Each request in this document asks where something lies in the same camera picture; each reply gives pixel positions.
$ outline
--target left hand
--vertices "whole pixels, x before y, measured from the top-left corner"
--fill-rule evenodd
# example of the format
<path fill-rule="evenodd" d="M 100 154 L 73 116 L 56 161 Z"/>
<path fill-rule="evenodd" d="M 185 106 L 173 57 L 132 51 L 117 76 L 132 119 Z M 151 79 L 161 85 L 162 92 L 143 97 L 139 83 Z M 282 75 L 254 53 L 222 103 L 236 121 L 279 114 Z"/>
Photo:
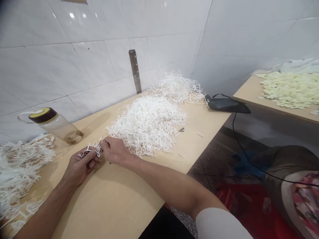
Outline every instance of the left hand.
<path fill-rule="evenodd" d="M 85 157 L 80 159 L 78 155 L 83 154 L 86 149 L 87 147 L 71 156 L 69 164 L 62 177 L 62 180 L 71 186 L 79 187 L 85 181 L 89 173 L 92 172 L 99 160 L 93 147 L 90 147 L 89 149 L 91 151 Z"/>

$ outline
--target blue object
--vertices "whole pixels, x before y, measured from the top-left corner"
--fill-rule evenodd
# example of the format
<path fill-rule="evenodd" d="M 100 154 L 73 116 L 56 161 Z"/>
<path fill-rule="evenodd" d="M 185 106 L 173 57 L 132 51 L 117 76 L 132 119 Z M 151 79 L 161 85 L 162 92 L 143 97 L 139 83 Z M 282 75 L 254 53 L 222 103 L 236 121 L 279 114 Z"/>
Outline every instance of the blue object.
<path fill-rule="evenodd" d="M 253 151 L 245 151 L 249 161 L 252 162 L 253 161 L 253 157 L 255 155 L 257 155 L 256 152 Z M 233 158 L 239 160 L 239 163 L 233 167 L 233 170 L 235 171 L 236 174 L 238 175 L 242 175 L 242 174 L 253 174 L 259 178 L 263 178 L 265 173 L 263 171 L 267 171 L 268 170 L 268 166 L 263 165 L 263 164 L 256 164 L 256 166 L 260 169 L 262 169 L 263 171 L 260 171 L 259 169 L 257 169 L 256 167 L 254 167 L 253 165 L 251 165 L 250 162 L 248 162 L 246 155 L 242 152 L 242 153 L 237 153 L 237 154 L 233 154 L 232 155 Z"/>

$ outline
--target brown pants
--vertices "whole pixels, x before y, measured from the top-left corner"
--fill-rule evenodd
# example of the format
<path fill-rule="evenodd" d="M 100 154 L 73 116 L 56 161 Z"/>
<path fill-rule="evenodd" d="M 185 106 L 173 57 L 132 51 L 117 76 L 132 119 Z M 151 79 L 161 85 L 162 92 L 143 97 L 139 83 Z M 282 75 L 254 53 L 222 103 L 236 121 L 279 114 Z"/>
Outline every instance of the brown pants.
<path fill-rule="evenodd" d="M 297 145 L 270 148 L 257 155 L 253 161 L 263 161 L 270 164 L 271 167 L 267 170 L 267 173 L 281 179 L 295 172 L 308 170 L 319 171 L 318 157 L 305 147 Z M 263 185 L 273 205 L 286 223 L 297 230 L 285 210 L 281 195 L 281 184 L 282 180 L 269 175 L 265 175 L 263 179 Z"/>

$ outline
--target pink floral fabric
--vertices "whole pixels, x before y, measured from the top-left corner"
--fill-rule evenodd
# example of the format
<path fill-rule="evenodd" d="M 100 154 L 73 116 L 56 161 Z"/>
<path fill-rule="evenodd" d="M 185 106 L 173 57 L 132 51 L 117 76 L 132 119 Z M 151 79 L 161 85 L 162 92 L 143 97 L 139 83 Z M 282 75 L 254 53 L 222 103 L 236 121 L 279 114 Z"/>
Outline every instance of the pink floral fabric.
<path fill-rule="evenodd" d="M 319 185 L 319 173 L 310 173 L 301 182 Z M 319 187 L 295 183 L 292 198 L 302 223 L 319 236 Z"/>

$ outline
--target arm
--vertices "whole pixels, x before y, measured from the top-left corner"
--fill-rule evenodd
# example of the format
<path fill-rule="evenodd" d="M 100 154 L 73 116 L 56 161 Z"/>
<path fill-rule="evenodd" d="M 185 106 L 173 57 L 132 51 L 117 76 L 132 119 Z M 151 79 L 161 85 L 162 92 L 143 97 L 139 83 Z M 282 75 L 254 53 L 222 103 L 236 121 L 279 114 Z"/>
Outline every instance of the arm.
<path fill-rule="evenodd" d="M 94 169 L 98 160 L 95 150 L 80 159 L 78 154 L 82 154 L 86 149 L 85 147 L 71 156 L 61 181 L 40 206 L 39 210 L 15 235 L 14 239 L 47 239 L 52 237 L 74 192 L 85 181 L 86 176 Z"/>
<path fill-rule="evenodd" d="M 205 208 L 227 208 L 204 186 L 191 177 L 131 154 L 123 140 L 106 137 L 100 142 L 105 158 L 127 168 L 143 178 L 169 205 L 187 213 L 194 220 Z"/>

